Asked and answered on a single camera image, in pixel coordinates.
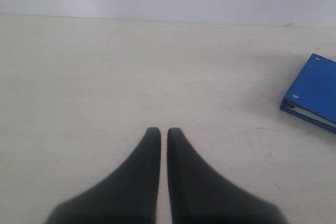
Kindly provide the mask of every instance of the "binder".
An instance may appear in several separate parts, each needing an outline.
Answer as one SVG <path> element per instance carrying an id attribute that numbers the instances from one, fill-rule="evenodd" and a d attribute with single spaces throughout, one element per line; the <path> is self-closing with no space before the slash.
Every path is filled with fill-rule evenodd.
<path id="1" fill-rule="evenodd" d="M 336 133 L 336 62 L 312 54 L 280 109 Z"/>

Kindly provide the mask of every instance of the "floor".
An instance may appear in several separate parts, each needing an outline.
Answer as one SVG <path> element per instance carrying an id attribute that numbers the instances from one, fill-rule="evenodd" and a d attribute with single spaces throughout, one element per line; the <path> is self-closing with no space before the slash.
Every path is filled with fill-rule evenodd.
<path id="1" fill-rule="evenodd" d="M 0 16 L 1 223 L 43 223 L 149 126 L 180 127 L 290 223 L 336 223 L 335 135 L 279 110 L 336 30 Z M 157 223 L 171 223 L 162 155 Z"/>

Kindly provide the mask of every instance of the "white floor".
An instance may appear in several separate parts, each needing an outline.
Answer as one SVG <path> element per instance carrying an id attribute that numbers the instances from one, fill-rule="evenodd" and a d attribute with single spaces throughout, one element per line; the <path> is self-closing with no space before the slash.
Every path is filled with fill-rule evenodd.
<path id="1" fill-rule="evenodd" d="M 171 223 L 165 135 L 290 223 L 336 223 L 335 135 L 279 111 L 336 30 L 0 16 L 0 223 L 43 223 L 162 131 L 157 222 Z"/>

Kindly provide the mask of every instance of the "blue binder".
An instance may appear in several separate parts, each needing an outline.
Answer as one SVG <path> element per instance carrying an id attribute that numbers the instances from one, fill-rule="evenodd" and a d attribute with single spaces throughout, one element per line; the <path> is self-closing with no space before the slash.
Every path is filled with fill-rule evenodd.
<path id="1" fill-rule="evenodd" d="M 312 54 L 280 109 L 336 133 L 336 62 Z"/>

